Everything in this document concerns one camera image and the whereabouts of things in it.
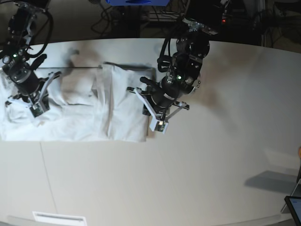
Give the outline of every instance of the white towel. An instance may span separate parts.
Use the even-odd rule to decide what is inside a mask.
[[[57,69],[38,69],[46,77]],[[123,70],[104,65],[103,69],[70,69],[49,86],[50,110],[33,119],[28,109],[12,104],[13,83],[1,75],[0,135],[6,141],[146,141],[148,117],[143,104],[127,87],[145,89],[139,79],[152,77],[152,70]]]

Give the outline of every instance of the blue object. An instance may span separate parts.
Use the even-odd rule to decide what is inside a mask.
[[[170,0],[106,0],[112,6],[166,6]]]

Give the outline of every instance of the white cloth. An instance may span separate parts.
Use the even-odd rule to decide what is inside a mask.
[[[5,101],[16,93],[13,83],[0,76],[0,135],[6,141],[104,141],[144,142],[148,117],[143,104],[127,87],[145,89],[139,79],[151,78],[152,70],[123,70],[103,65],[103,69],[69,69],[48,88],[50,110],[34,119],[29,111]],[[57,69],[38,69],[47,77]]]

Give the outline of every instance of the table surface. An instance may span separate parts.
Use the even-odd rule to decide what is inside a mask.
[[[48,59],[41,67],[113,62],[156,68],[162,43],[55,43],[47,47]],[[79,215],[87,217],[89,226],[258,226],[289,217],[279,213],[300,164],[300,62],[301,55],[292,52],[211,42],[201,88],[182,99],[190,111],[176,115],[165,135],[152,133],[139,144],[54,142],[38,148],[36,143],[0,143],[10,150],[8,188],[20,186],[21,176],[32,183],[8,189],[9,195],[18,195],[7,201],[7,214],[32,218],[34,210]],[[158,79],[163,76],[157,72]],[[31,148],[31,156],[16,160],[18,151],[10,145]],[[39,198],[29,192],[37,190],[36,184]],[[24,189],[28,197],[20,194]],[[17,205],[20,200],[31,204]]]

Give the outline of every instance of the white vent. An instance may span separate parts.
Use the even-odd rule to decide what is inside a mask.
[[[41,213],[33,211],[34,219],[37,222],[56,224],[56,225],[68,225],[68,226],[87,226],[85,217]]]

